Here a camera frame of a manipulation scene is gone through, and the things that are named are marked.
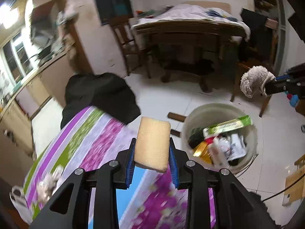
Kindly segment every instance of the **mop head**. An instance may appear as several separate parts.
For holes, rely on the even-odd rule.
[[[246,97],[252,98],[258,90],[267,96],[265,84],[274,80],[275,76],[263,66],[254,66],[243,74],[240,81],[240,89]]]

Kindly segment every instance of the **yellow package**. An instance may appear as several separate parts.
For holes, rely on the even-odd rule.
[[[212,164],[211,158],[208,153],[208,144],[203,141],[194,149],[194,157],[200,157],[203,161],[208,164]]]

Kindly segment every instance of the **ceiling light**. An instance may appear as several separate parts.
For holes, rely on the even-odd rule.
[[[19,18],[18,8],[11,10],[10,7],[6,4],[0,7],[0,24],[3,23],[6,29],[14,25],[14,23],[18,20],[18,18]]]
[[[16,39],[13,44],[14,44],[14,46],[18,46],[20,43],[22,43],[22,37],[21,36],[18,39]]]

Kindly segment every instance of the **metal screw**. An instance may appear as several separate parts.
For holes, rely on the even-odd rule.
[[[119,164],[119,162],[116,161],[116,160],[111,160],[111,161],[109,162],[109,165],[110,165],[111,167],[115,167],[115,166],[117,166],[118,164]]]
[[[227,176],[229,175],[230,171],[228,169],[222,169],[220,173],[223,174],[224,176]]]
[[[195,162],[193,160],[189,160],[186,162],[186,165],[189,167],[193,167],[193,166],[195,166]]]
[[[76,169],[76,170],[74,171],[74,173],[75,173],[76,175],[80,175],[80,174],[83,173],[83,169],[78,168],[78,169]]]

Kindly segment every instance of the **black bag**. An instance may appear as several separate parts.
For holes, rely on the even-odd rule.
[[[63,109],[61,129],[88,106],[96,106],[124,124],[141,114],[125,80],[112,73],[72,76],[66,86],[65,99],[67,105]]]

